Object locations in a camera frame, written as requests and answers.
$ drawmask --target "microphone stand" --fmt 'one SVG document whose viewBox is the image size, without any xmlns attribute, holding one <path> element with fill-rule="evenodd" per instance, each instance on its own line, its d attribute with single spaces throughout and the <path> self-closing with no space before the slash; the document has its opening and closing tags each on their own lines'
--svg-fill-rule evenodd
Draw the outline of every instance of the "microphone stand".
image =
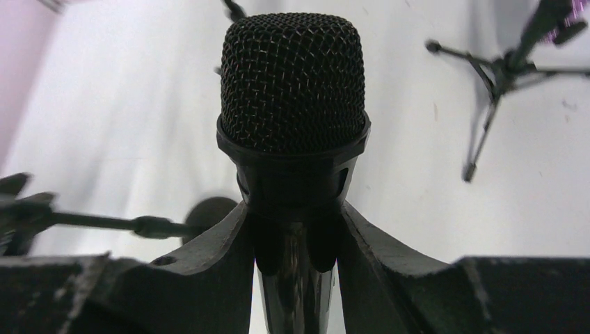
<svg viewBox="0 0 590 334">
<path fill-rule="evenodd" d="M 255 254 L 257 263 L 266 262 L 259 267 L 273 271 L 269 259 L 282 257 L 275 250 L 288 251 L 244 202 L 225 216 L 227 207 L 205 201 L 200 223 L 225 218 L 194 229 L 162 218 L 61 214 L 51 208 L 50 193 L 18 198 L 28 179 L 0 179 L 0 233 L 25 238 L 13 242 L 57 223 L 197 237 L 149 264 L 108 253 L 0 257 L 2 333 L 248 334 Z M 330 291 L 332 280 L 324 282 L 321 273 L 332 271 L 334 257 L 348 334 L 590 332 L 590 259 L 464 257 L 444 264 L 372 225 L 347 202 L 328 226 L 311 225 L 303 236 L 308 248 L 297 251 L 319 272 L 308 283 L 318 290 L 290 299 L 302 286 L 298 279 L 313 277 L 285 277 L 264 291 L 269 333 L 326 334 L 330 295 L 317 292 Z M 285 313 L 293 306 L 303 314 Z M 301 322 L 269 318 L 277 314 Z"/>
<path fill-rule="evenodd" d="M 475 155 L 469 158 L 470 160 L 463 170 L 463 180 L 465 182 L 471 182 L 473 179 L 477 161 L 488 138 L 498 105 L 506 94 L 539 84 L 557 75 L 590 77 L 590 68 L 538 68 L 533 62 L 527 60 L 535 45 L 549 32 L 560 26 L 561 22 L 571 14 L 572 10 L 571 0 L 541 0 L 520 37 L 520 44 L 516 48 L 508 50 L 503 57 L 491 61 L 473 56 L 468 52 L 444 47 L 434 40 L 426 43 L 426 49 L 433 54 L 446 54 L 469 62 L 477 75 L 483 80 L 488 91 L 490 104 L 484 123 L 484 133 L 479 141 Z M 517 80 L 532 74 L 540 75 L 540 78 L 527 84 L 517 85 Z"/>
</svg>

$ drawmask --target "black microphone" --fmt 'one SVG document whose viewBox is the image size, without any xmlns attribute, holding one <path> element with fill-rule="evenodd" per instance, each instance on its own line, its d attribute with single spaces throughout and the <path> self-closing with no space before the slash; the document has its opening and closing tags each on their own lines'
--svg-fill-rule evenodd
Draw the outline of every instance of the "black microphone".
<svg viewBox="0 0 590 334">
<path fill-rule="evenodd" d="M 253 221 L 270 333 L 326 332 L 337 222 L 370 125 L 350 22 L 283 13 L 228 29 L 217 142 Z"/>
</svg>

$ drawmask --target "tripod leg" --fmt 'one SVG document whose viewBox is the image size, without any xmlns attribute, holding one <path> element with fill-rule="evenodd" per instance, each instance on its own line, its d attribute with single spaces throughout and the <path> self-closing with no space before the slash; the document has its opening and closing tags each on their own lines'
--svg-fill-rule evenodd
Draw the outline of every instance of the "tripod leg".
<svg viewBox="0 0 590 334">
<path fill-rule="evenodd" d="M 541 73 L 547 76 L 554 75 L 583 75 L 590 77 L 590 68 L 536 68 L 533 73 Z"/>
<path fill-rule="evenodd" d="M 490 61 L 487 61 L 486 59 L 472 56 L 467 52 L 460 52 L 449 47 L 444 47 L 435 40 L 429 40 L 428 42 L 426 42 L 426 49 L 432 54 L 443 53 L 449 56 L 453 56 L 455 58 L 469 61 L 470 63 L 476 63 L 484 66 L 492 66 L 492 63 Z"/>
<path fill-rule="evenodd" d="M 492 100 L 492 103 L 490 104 L 488 117 L 486 118 L 486 122 L 484 123 L 484 134 L 481 137 L 481 140 L 479 141 L 479 145 L 477 146 L 475 156 L 471 161 L 469 161 L 469 163 L 465 167 L 465 170 L 463 171 L 463 181 L 465 182 L 471 182 L 471 180 L 473 180 L 473 175 L 475 174 L 475 170 L 477 169 L 477 160 L 479 160 L 481 151 L 484 149 L 484 144 L 486 143 L 486 139 L 488 138 L 488 134 L 490 133 L 490 127 L 492 126 L 492 123 L 496 116 L 496 111 L 499 103 L 500 98 L 496 97 Z"/>
</svg>

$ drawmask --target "white floor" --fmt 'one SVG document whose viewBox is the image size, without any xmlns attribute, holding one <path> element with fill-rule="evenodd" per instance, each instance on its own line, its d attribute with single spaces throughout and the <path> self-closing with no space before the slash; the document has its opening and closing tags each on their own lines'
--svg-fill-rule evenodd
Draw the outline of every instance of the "white floor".
<svg viewBox="0 0 590 334">
<path fill-rule="evenodd" d="M 590 80 L 555 79 L 506 98 L 472 184 L 461 181 L 482 85 L 464 63 L 430 55 L 436 38 L 494 56 L 518 41 L 535 1 L 249 0 L 249 15 L 330 13 L 358 28 L 372 133 L 349 201 L 427 255 L 589 256 Z M 211 195 L 239 199 L 235 169 L 216 148 L 219 77 L 230 21 L 219 0 L 96 0 L 71 6 L 3 174 L 36 176 L 27 193 L 91 214 L 182 221 Z M 537 65 L 590 66 L 590 33 L 539 47 Z M 36 254 L 149 261 L 178 240 L 53 228 Z M 251 333 L 264 319 L 254 284 Z M 335 294 L 330 333 L 343 333 Z"/>
</svg>

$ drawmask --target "microphone grille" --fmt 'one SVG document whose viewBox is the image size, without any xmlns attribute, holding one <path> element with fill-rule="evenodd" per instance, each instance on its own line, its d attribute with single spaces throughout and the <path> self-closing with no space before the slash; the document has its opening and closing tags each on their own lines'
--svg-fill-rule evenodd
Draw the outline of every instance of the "microphone grille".
<svg viewBox="0 0 590 334">
<path fill-rule="evenodd" d="M 354 26 L 332 15 L 246 17 L 225 35 L 221 129 L 280 154 L 331 150 L 365 126 L 365 71 Z"/>
</svg>

